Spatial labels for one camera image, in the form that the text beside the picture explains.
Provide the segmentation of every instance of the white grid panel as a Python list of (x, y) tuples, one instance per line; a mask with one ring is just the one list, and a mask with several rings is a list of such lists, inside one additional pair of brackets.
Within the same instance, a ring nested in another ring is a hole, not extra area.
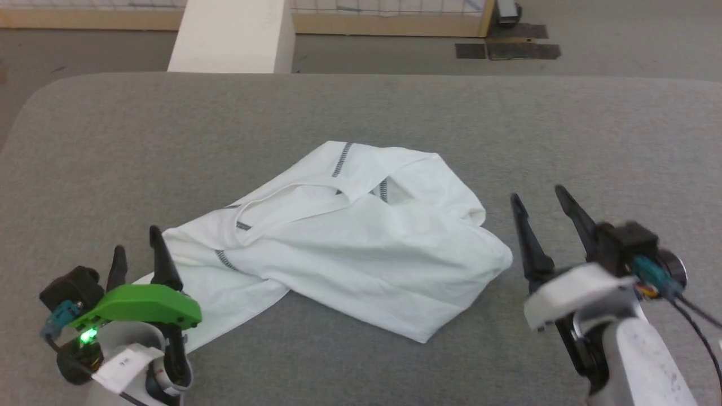
[[(168, 10), (188, 0), (0, 0), (0, 8)], [(304, 14), (469, 15), (481, 17), (484, 0), (290, 0), (291, 10)]]

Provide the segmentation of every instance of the green plastic part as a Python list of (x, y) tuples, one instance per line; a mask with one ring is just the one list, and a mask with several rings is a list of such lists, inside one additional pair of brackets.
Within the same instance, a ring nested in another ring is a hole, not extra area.
[(166, 285), (120, 285), (68, 327), (84, 331), (109, 321), (144, 321), (174, 324), (185, 330), (202, 319), (198, 302)]

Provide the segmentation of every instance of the black cable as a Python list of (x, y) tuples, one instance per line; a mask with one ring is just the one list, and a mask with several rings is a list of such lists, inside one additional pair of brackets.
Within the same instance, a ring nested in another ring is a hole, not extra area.
[[(77, 359), (73, 358), (70, 354), (66, 353), (65, 351), (61, 350), (60, 347), (53, 341), (53, 338), (49, 335), (45, 336), (45, 342), (50, 345), (50, 348), (53, 349), (58, 355), (60, 355), (65, 362), (69, 363), (75, 368), (78, 368), (80, 371), (83, 371), (88, 374), (88, 376), (92, 376), (95, 372), (92, 371), (92, 369), (86, 367), (82, 362), (78, 361)], [(132, 403), (135, 406), (148, 406), (145, 403), (141, 402), (140, 400), (132, 397), (131, 395), (121, 392), (120, 397), (127, 400), (128, 402)]]
[(722, 330), (722, 322), (719, 322), (719, 320), (712, 317), (711, 314), (707, 313), (706, 311), (702, 310), (699, 306), (695, 305), (694, 303), (687, 300), (682, 295), (678, 295), (677, 299), (679, 299), (680, 302), (684, 303), (690, 310), (694, 311), (696, 314), (700, 315), (704, 320), (708, 321), (710, 324), (712, 324), (714, 327), (717, 327), (718, 329)]
[(695, 323), (695, 321), (692, 319), (692, 316), (690, 316), (690, 313), (684, 310), (676, 301), (669, 301), (669, 304), (671, 304), (681, 315), (683, 315), (685, 319), (687, 319), (687, 322), (690, 323), (690, 326), (692, 326), (692, 328), (695, 330), (697, 336), (699, 336), (700, 340), (702, 340), (702, 344), (705, 345), (707, 352), (710, 354), (710, 358), (712, 358), (712, 363), (715, 364), (715, 372), (717, 373), (717, 379), (720, 381), (720, 391), (722, 391), (722, 370), (720, 370), (720, 363), (717, 360), (717, 356), (715, 355), (714, 350), (712, 350), (710, 342), (707, 341), (705, 333), (703, 333), (700, 329), (700, 326)]

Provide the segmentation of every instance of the gray fabric surface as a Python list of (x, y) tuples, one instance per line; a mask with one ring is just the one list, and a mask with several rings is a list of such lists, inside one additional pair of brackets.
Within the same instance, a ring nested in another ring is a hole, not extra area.
[[(73, 405), (38, 331), (37, 295), (78, 264), (152, 268), (147, 229), (233, 202), (335, 139), (438, 152), (518, 255), (520, 193), (557, 264), (583, 258), (554, 196), (636, 219), (678, 253), (688, 295), (722, 308), (722, 85), (654, 79), (101, 74), (25, 106), (0, 153), (0, 314), (7, 405)], [(188, 405), (577, 405), (555, 332), (529, 331), (521, 263), (427, 344), (290, 294), (191, 355)], [(665, 303), (645, 305), (701, 405), (711, 363)]]

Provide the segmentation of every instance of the green led light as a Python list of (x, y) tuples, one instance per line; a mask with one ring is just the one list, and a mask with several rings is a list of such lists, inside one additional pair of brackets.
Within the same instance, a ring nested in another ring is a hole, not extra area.
[(96, 334), (97, 334), (96, 329), (90, 329), (80, 335), (80, 342), (82, 342), (83, 344), (87, 344), (88, 342), (91, 342), (95, 338)]

